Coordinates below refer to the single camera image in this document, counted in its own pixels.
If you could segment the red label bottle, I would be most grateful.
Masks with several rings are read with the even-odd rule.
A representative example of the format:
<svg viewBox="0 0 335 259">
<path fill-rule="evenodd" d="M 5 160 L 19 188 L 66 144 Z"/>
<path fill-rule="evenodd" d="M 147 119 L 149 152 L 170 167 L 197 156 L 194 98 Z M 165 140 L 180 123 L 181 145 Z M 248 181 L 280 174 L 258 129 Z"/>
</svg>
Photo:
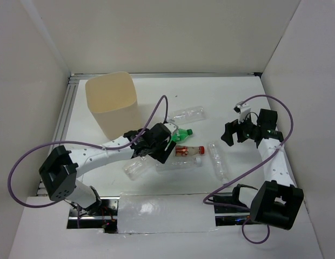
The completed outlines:
<svg viewBox="0 0 335 259">
<path fill-rule="evenodd" d="M 195 156 L 195 155 L 204 155 L 205 147 L 204 146 L 175 146 L 175 156 Z"/>
</svg>

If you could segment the green soda bottle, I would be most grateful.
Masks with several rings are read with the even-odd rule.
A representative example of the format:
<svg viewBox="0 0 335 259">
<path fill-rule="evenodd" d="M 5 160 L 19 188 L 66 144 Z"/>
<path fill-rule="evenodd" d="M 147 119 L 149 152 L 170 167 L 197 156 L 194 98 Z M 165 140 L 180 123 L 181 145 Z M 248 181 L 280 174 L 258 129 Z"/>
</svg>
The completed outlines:
<svg viewBox="0 0 335 259">
<path fill-rule="evenodd" d="M 170 141 L 174 141 L 175 143 L 182 143 L 184 142 L 188 137 L 193 135 L 192 129 L 181 129 L 179 128 L 175 134 L 172 135 Z"/>
</svg>

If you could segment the clear crushed bottle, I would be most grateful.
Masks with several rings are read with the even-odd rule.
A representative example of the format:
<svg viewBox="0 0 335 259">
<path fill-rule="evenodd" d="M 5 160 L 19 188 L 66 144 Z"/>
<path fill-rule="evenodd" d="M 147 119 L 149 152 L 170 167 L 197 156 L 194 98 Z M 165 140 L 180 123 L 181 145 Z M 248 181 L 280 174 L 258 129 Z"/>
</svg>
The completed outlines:
<svg viewBox="0 0 335 259">
<path fill-rule="evenodd" d="M 151 159 L 146 156 L 129 160 L 123 167 L 126 176 L 135 181 L 143 174 L 147 173 L 154 166 Z"/>
</svg>

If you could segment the clear bottle white cap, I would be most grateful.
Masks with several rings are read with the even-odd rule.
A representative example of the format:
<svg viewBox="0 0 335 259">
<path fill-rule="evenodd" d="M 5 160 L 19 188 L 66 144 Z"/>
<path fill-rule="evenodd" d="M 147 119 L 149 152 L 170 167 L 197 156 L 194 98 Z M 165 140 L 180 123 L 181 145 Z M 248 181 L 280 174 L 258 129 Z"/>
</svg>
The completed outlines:
<svg viewBox="0 0 335 259">
<path fill-rule="evenodd" d="M 178 170 L 191 170 L 202 166 L 200 157 L 194 158 L 174 158 L 168 159 L 165 163 L 157 163 L 157 172 L 178 171 Z"/>
</svg>

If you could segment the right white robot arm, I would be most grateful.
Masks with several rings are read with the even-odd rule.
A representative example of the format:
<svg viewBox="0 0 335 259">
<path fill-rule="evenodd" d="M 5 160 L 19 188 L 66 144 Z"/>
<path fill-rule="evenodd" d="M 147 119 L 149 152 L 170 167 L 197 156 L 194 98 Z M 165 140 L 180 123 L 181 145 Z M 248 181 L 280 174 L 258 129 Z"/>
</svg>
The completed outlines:
<svg viewBox="0 0 335 259">
<path fill-rule="evenodd" d="M 280 229 L 292 228 L 304 199 L 287 169 L 283 151 L 283 134 L 276 130 L 278 113 L 261 109 L 256 123 L 249 112 L 240 113 L 239 119 L 225 124 L 221 139 L 233 146 L 233 135 L 238 143 L 253 140 L 263 164 L 264 183 L 259 189 L 238 184 L 232 191 L 230 205 L 237 212 L 249 209 L 253 222 Z"/>
</svg>

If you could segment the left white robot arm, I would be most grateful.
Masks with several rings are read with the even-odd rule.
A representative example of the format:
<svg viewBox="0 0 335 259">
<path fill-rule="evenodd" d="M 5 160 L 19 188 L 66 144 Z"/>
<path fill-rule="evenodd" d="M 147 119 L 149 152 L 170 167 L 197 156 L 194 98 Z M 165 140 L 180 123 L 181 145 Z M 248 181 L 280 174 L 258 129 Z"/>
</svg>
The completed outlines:
<svg viewBox="0 0 335 259">
<path fill-rule="evenodd" d="M 83 184 L 79 178 L 110 163 L 147 155 L 165 163 L 176 145 L 172 136 L 177 130 L 178 126 L 173 123 L 160 122 L 142 134 L 129 131 L 100 148 L 55 147 L 39 169 L 48 197 L 53 202 L 69 200 L 88 215 L 96 215 L 103 206 L 100 196 L 94 187 Z"/>
</svg>

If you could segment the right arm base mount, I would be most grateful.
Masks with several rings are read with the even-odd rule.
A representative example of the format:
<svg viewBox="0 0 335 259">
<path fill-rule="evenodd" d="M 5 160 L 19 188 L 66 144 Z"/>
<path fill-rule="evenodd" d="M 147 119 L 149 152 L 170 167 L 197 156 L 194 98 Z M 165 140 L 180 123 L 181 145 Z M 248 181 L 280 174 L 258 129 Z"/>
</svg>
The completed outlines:
<svg viewBox="0 0 335 259">
<path fill-rule="evenodd" d="M 240 203 L 236 202 L 231 193 L 221 193 L 214 195 L 208 199 L 209 202 L 231 204 L 243 207 Z M 246 209 L 233 208 L 229 206 L 214 205 L 215 224 L 217 227 L 222 226 L 240 226 L 249 216 L 249 211 Z"/>
</svg>

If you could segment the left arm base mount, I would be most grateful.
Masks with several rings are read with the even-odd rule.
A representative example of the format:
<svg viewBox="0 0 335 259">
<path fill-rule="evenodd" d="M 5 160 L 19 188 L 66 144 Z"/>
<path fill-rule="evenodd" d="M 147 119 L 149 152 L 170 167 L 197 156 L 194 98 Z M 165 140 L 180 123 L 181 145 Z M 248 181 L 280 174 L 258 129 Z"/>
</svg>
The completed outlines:
<svg viewBox="0 0 335 259">
<path fill-rule="evenodd" d="M 85 209 L 78 208 L 74 202 L 67 203 L 70 205 L 67 229 L 98 229 L 103 233 L 118 233 L 118 205 L 119 196 L 104 196 L 100 198 L 102 204 L 100 208 L 88 214 Z"/>
</svg>

